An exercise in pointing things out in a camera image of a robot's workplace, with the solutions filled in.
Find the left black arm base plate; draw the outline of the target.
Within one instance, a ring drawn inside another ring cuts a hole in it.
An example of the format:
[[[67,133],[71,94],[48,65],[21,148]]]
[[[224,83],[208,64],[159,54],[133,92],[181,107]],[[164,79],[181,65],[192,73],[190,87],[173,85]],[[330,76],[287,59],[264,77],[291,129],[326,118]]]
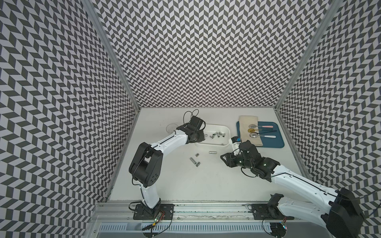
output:
[[[143,203],[137,204],[134,209],[134,220],[154,220],[159,212],[164,213],[164,220],[172,220],[175,204],[157,204],[154,208],[149,208]]]

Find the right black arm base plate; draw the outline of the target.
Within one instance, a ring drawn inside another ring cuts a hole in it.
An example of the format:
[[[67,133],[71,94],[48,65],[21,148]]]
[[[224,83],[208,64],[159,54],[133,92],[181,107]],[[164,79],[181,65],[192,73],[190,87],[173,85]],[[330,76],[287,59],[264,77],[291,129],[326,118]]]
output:
[[[294,220],[292,216],[285,216],[279,209],[279,201],[284,195],[275,193],[271,195],[270,200],[267,203],[255,203],[249,205],[249,209],[252,212],[255,220]]]

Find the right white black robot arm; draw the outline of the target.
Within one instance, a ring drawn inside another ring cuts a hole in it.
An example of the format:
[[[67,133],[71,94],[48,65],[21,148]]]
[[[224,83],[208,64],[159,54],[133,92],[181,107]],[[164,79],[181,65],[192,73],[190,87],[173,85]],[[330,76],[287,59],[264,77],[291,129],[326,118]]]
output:
[[[221,155],[229,168],[248,169],[256,177],[281,185],[306,199],[293,201],[282,194],[272,200],[286,217],[295,217],[326,228],[336,238],[356,238],[365,215],[359,198],[346,189],[334,189],[296,174],[278,161],[263,157],[250,141],[232,144],[233,151]]]

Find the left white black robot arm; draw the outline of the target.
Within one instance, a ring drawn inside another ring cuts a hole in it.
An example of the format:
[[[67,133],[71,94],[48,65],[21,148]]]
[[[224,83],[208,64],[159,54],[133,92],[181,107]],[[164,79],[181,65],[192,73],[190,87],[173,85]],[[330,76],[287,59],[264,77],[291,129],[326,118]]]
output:
[[[189,122],[177,127],[166,138],[148,144],[139,145],[129,167],[133,185],[138,185],[142,194],[140,207],[150,215],[159,212],[161,199],[157,193],[156,181],[158,180],[163,159],[175,149],[192,143],[205,140],[204,128],[206,123],[197,116],[191,116]]]

